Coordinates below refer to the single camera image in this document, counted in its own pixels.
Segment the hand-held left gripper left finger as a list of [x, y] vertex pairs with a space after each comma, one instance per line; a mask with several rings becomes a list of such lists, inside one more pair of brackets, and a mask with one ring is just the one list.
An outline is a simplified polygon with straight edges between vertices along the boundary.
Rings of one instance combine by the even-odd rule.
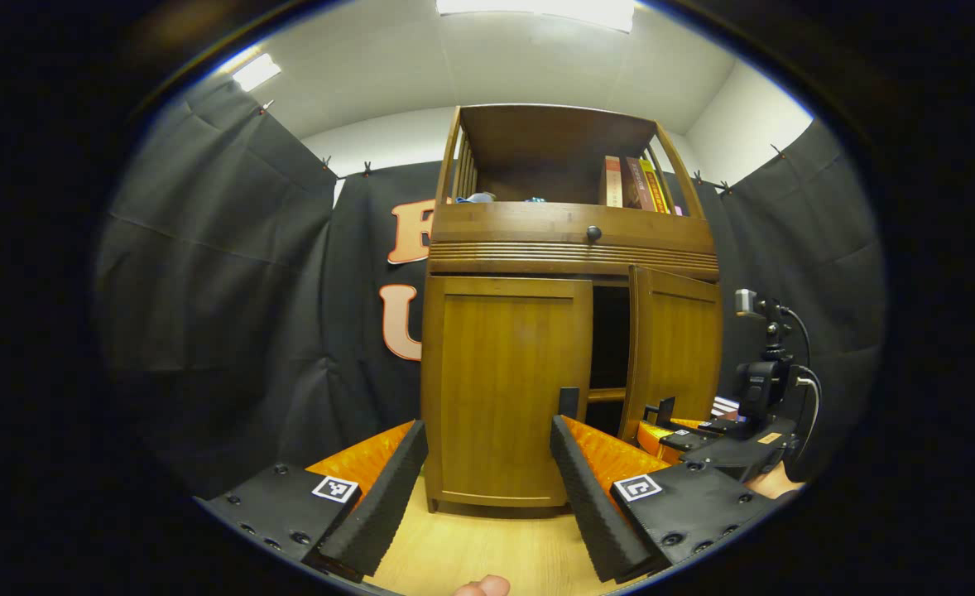
[[424, 422], [408, 421], [316, 464], [269, 464], [195, 502], [266, 550], [358, 584], [391, 547], [427, 453]]

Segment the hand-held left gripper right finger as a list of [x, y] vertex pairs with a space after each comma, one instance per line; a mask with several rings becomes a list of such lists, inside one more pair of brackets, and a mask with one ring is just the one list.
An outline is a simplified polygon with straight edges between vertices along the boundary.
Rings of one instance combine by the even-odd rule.
[[716, 465], [668, 465], [569, 416], [552, 419], [550, 450], [604, 582], [692, 565], [778, 508]]

